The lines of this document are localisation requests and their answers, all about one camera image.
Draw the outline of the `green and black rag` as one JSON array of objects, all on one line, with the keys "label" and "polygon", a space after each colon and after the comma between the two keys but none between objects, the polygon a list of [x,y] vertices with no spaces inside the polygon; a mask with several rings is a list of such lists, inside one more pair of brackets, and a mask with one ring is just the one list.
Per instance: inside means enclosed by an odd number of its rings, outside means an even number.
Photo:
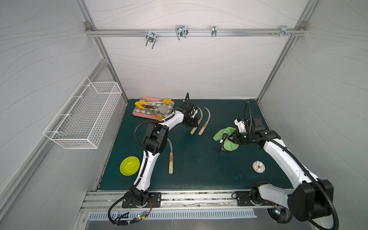
[{"label": "green and black rag", "polygon": [[220,143],[219,151],[231,152],[231,151],[235,151],[238,149],[239,144],[234,143],[232,141],[232,136],[235,133],[235,131],[236,131],[236,128],[227,127],[227,128],[221,129],[214,135],[213,139]]}]

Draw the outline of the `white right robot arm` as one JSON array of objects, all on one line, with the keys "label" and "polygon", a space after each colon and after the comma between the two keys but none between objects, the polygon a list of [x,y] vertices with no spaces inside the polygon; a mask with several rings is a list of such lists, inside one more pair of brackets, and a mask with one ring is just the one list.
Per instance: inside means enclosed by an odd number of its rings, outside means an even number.
[{"label": "white right robot arm", "polygon": [[339,228],[337,211],[333,205],[334,186],[328,180],[320,179],[309,171],[285,145],[281,136],[273,130],[266,130],[260,117],[237,118],[237,130],[231,135],[236,144],[259,144],[285,173],[293,189],[283,189],[268,182],[252,185],[249,199],[255,206],[265,202],[273,204],[269,215],[281,223],[284,209],[298,221],[308,221],[315,228],[323,226],[315,222],[322,217],[332,216],[332,229]]}]

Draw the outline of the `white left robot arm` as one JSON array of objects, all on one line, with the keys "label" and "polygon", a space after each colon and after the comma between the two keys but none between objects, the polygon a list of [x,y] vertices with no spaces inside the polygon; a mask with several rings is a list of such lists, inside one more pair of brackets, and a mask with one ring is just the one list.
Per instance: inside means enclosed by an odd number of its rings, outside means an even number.
[{"label": "white left robot arm", "polygon": [[[185,127],[197,127],[198,118],[196,117],[197,107],[190,101],[189,96],[176,109],[171,110],[167,117],[159,120],[146,120],[141,122],[134,130],[134,139],[143,149],[143,163],[140,167],[138,177],[133,183],[129,195],[140,206],[146,203],[150,188],[151,176],[158,157],[166,148],[169,131],[178,124]],[[143,142],[137,139],[137,130],[147,124],[147,130]]]}]

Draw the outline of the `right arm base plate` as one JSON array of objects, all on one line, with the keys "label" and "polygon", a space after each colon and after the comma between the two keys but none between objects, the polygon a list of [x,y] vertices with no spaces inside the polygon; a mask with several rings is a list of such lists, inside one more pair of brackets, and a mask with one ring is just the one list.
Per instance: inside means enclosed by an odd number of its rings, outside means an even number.
[{"label": "right arm base plate", "polygon": [[256,200],[252,198],[250,190],[235,191],[232,194],[232,198],[235,199],[237,206],[239,207],[273,207],[274,205],[266,200]]}]

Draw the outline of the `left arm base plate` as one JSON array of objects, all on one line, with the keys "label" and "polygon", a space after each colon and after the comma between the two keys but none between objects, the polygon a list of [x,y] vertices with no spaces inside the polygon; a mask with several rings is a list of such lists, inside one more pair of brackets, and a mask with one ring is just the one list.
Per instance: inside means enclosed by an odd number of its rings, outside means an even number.
[{"label": "left arm base plate", "polygon": [[122,200],[122,208],[159,208],[162,193],[160,192],[127,192]]}]

